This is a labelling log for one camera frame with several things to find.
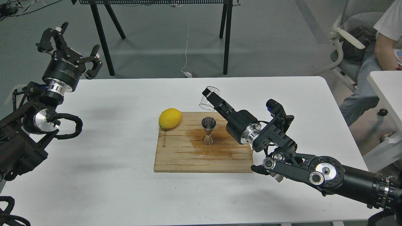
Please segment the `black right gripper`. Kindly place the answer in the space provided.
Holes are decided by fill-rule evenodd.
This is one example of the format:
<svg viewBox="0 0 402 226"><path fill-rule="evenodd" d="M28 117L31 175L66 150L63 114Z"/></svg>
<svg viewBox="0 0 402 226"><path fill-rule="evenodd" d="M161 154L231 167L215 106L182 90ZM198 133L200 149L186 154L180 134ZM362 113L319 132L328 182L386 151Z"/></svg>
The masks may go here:
<svg viewBox="0 0 402 226"><path fill-rule="evenodd" d="M239 144L250 143L251 140L260 133L261 124L247 110L235 111L224 99L217 96L214 92L205 89L202 95L210 94L210 102L225 120L227 120L226 130Z"/></svg>

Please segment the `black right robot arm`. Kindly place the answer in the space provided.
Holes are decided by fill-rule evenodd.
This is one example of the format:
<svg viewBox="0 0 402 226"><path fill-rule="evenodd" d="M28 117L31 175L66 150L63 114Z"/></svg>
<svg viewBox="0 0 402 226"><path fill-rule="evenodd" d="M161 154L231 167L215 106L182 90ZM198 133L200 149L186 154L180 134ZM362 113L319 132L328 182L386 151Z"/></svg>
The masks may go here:
<svg viewBox="0 0 402 226"><path fill-rule="evenodd" d="M227 121L226 130L237 143L249 143L253 151L265 153L261 165L250 167L253 172L270 175L278 182L288 178L304 183L323 196L337 194L364 203L370 209L383 209L369 218L369 226L388 216L401 225L401 176L356 169L331 156L297 153L297 143L286 135L294 116L287 115L283 106L273 99L266 103L273 118L261 127L261 121L250 112L234 110L209 88L202 94Z"/></svg>

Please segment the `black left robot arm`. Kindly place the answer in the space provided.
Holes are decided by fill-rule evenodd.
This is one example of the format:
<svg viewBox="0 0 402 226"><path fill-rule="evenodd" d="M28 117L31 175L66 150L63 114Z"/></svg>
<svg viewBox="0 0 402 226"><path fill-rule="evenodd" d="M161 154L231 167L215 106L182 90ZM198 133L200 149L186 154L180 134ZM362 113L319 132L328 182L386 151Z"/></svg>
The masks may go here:
<svg viewBox="0 0 402 226"><path fill-rule="evenodd" d="M84 75L94 79L102 62L99 45L90 56L67 46L63 34L68 26L48 28L37 43L38 51L52 56L42 80L30 82L22 91L12 94L13 112L1 120L0 173L1 181L11 181L18 175L32 171L47 157L47 145L53 140L68 140L82 132L82 120L75 115L57 113L66 92L73 92Z"/></svg>

